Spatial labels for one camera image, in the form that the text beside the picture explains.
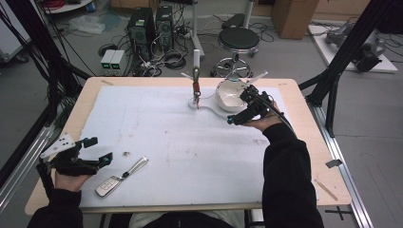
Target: desktop computer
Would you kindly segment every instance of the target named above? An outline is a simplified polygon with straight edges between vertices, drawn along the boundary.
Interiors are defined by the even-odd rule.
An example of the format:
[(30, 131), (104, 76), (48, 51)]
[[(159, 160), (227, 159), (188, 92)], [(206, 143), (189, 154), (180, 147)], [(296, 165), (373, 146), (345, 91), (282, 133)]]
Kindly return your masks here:
[(132, 48), (135, 50), (135, 59), (152, 60), (154, 52), (152, 48), (156, 46), (152, 44), (156, 39), (152, 8), (134, 9), (126, 29), (130, 43), (134, 45)]
[(157, 8), (155, 17), (157, 27), (158, 47), (160, 50), (168, 51), (174, 48), (174, 23), (171, 6), (160, 6)]

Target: fabric sleeve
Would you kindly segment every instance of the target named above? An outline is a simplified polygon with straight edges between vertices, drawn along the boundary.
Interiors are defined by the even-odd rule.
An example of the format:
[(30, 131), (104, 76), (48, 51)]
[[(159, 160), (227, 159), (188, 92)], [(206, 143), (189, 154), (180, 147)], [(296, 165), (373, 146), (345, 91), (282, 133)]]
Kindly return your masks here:
[(263, 135), (270, 142), (263, 161), (266, 227), (324, 227), (305, 142), (298, 140), (284, 123), (268, 127)]
[(70, 192), (54, 189), (48, 206), (38, 209), (32, 216), (28, 228), (83, 227), (83, 213), (79, 208), (81, 191)]

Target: cable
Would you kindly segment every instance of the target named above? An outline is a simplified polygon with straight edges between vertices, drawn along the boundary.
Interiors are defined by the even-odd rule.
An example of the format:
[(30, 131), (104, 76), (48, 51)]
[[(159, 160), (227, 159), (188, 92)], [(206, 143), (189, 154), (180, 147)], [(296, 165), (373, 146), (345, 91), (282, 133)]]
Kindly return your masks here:
[(311, 21), (311, 25), (324, 27), (325, 30), (323, 32), (313, 33), (313, 34), (308, 35), (308, 36), (321, 36), (321, 35), (327, 34), (329, 31), (331, 31), (331, 30), (333, 30), (335, 28), (339, 28), (339, 26), (331, 24), (331, 23), (319, 23), (319, 22), (315, 22), (315, 21)]
[[(39, 6), (42, 6), (40, 3), (38, 3), (38, 0), (35, 0), (35, 2), (36, 2), (36, 7), (37, 7), (37, 9), (38, 9)], [(53, 28), (53, 30), (54, 30), (56, 36), (57, 36), (57, 39), (59, 40), (59, 42), (60, 42), (60, 44), (61, 44), (61, 46), (62, 46), (62, 49), (63, 49), (63, 51), (64, 51), (64, 53), (65, 53), (65, 55), (66, 55), (66, 57), (67, 57), (68, 64), (71, 65), (71, 62), (70, 62), (70, 60), (69, 60), (69, 57), (68, 57), (68, 54), (67, 54), (66, 47), (65, 47), (65, 44), (64, 44), (64, 42), (63, 42), (63, 39), (67, 42), (67, 44), (70, 46), (70, 48), (73, 50), (73, 52), (77, 55), (77, 57), (81, 60), (81, 62), (86, 66), (86, 68), (93, 74), (93, 76), (96, 76), (96, 74), (89, 68), (89, 66), (86, 64), (86, 62), (82, 59), (82, 57), (77, 53), (77, 51), (74, 49), (74, 47), (70, 44), (70, 42), (67, 40), (67, 38), (65, 37), (65, 35), (60, 32), (60, 30), (57, 28), (57, 25), (56, 25), (56, 23), (54, 22), (53, 18), (51, 18), (51, 17), (46, 13), (46, 10), (44, 9), (44, 7), (42, 6), (42, 7), (41, 7), (40, 9), (38, 9), (38, 10), (43, 11), (43, 12), (45, 13), (45, 15), (47, 16), (47, 19), (48, 19), (50, 25), (52, 26), (52, 28)], [(40, 14), (40, 16), (41, 16), (41, 19), (42, 19), (43, 23), (45, 24), (46, 22), (45, 22), (45, 19), (42, 17), (42, 13)]]
[(117, 50), (118, 47), (113, 45), (113, 44), (112, 45), (111, 44), (103, 45), (98, 49), (98, 55), (101, 56), (101, 57), (104, 56), (106, 51), (109, 50), (109, 49)]
[(278, 111), (278, 109), (276, 109), (270, 102), (262, 99), (260, 96), (256, 96), (253, 94), (251, 94), (251, 95), (254, 96), (255, 98), (257, 98), (258, 100), (260, 100), (261, 102), (263, 102), (268, 108), (270, 108), (276, 114), (276, 116), (278, 116), (281, 119), (281, 121), (284, 124), (286, 124), (288, 128), (290, 128), (290, 130), (294, 133), (294, 135), (297, 136), (297, 134), (296, 134), (296, 132), (294, 132), (294, 129), (291, 126), (290, 122), (288, 122), (287, 118), (285, 118), (283, 112)]
[[(399, 53), (396, 49), (397, 48), (402, 48), (403, 45), (400, 44), (400, 42), (398, 42), (397, 40), (395, 40), (393, 37), (400, 37), (399, 35), (395, 35), (395, 34), (383, 34), (383, 33), (378, 33), (376, 35), (376, 37), (381, 38), (383, 40), (385, 40), (385, 48), (391, 52), (393, 52), (394, 54), (398, 55), (398, 56), (402, 56), (403, 57), (403, 53)], [(391, 61), (394, 63), (402, 63), (401, 61)]]
[[(250, 25), (249, 28), (260, 30), (260, 32), (257, 32), (257, 35), (259, 36), (261, 41), (267, 42), (267, 43), (272, 43), (275, 41), (275, 37), (273, 35), (271, 35), (270, 33), (268, 33), (269, 31), (277, 32), (274, 27), (269, 27), (263, 23), (253, 23)], [(264, 35), (270, 37), (270, 40), (264, 39), (263, 38)]]
[(181, 54), (177, 53), (166, 54), (163, 63), (169, 69), (182, 69), (186, 66), (186, 60), (183, 58)]

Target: chrome stool base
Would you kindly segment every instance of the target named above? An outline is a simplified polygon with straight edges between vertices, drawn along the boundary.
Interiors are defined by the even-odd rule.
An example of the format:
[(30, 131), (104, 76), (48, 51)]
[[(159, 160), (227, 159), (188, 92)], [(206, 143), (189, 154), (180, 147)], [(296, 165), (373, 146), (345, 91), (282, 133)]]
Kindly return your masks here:
[(253, 73), (249, 65), (240, 59), (240, 53), (247, 53), (251, 57), (258, 51), (259, 37), (247, 28), (226, 28), (219, 34), (219, 45), (225, 50), (233, 52), (232, 58), (220, 60), (211, 76), (219, 75), (222, 78), (252, 78)]
[(253, 73), (251, 68), (245, 61), (233, 58), (225, 58), (220, 60), (215, 67), (214, 73), (222, 78), (227, 78), (230, 75), (238, 76), (239, 78), (252, 78)]

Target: gray floor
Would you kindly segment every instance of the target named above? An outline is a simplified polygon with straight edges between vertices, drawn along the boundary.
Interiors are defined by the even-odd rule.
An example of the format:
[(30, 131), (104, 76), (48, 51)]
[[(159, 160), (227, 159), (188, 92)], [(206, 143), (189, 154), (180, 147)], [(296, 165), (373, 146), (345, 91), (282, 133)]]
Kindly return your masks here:
[[(114, 15), (105, 12), (97, 10), (92, 15), (100, 15), (102, 18)], [(68, 19), (83, 13), (86, 12), (76, 10), (59, 15), (56, 19), (62, 26)], [(127, 20), (124, 17), (115, 19), (108, 18), (110, 27), (102, 35), (79, 32), (67, 35), (74, 49), (97, 75), (103, 75), (98, 48), (109, 44), (114, 36), (125, 34)], [(200, 23), (207, 25), (212, 21), (217, 19), (206, 17)], [(252, 22), (271, 24), (269, 18), (253, 18)], [(219, 30), (211, 28), (219, 27), (220, 23), (211, 23), (204, 32), (217, 34)], [(259, 53), (254, 58), (244, 57), (255, 75), (268, 70), (270, 78), (292, 78), (302, 83), (325, 69), (326, 65), (311, 37), (282, 40), (275, 32), (269, 33), (274, 37), (274, 42), (260, 42)], [(200, 39), (206, 54), (201, 61), (201, 72), (203, 77), (209, 77), (213, 65), (221, 58), (230, 56), (230, 53), (218, 47), (215, 37), (204, 35)], [(402, 47), (393, 50), (403, 52)], [(90, 73), (69, 47), (67, 54), (75, 66)], [(188, 73), (192, 67), (192, 56), (193, 53), (189, 52), (186, 59), (190, 64), (185, 69), (164, 69), (160, 77), (180, 77), (181, 72)], [(390, 60), (403, 61), (403, 57), (388, 50), (385, 56)], [(403, 104), (399, 100), (403, 97), (403, 65), (395, 63), (395, 66), (399, 71), (394, 74), (345, 71), (339, 82), (335, 116), (336, 139), (359, 194), (374, 227), (383, 228), (397, 228), (403, 224)], [(302, 93), (308, 95), (310, 90), (306, 89)], [(0, 68), (0, 165), (4, 164), (39, 117), (47, 104), (46, 96), (47, 84), (32, 61), (26, 64), (12, 62)], [(24, 207), (37, 180), (38, 175), (32, 169), (0, 215), (0, 227), (27, 226), (29, 216), (25, 214)], [(337, 214), (324, 212), (335, 208), (319, 209), (326, 227), (356, 227), (352, 215), (343, 215), (343, 219), (340, 219)], [(350, 211), (348, 206), (340, 209)], [(85, 227), (99, 227), (100, 218), (99, 215), (85, 215)]]

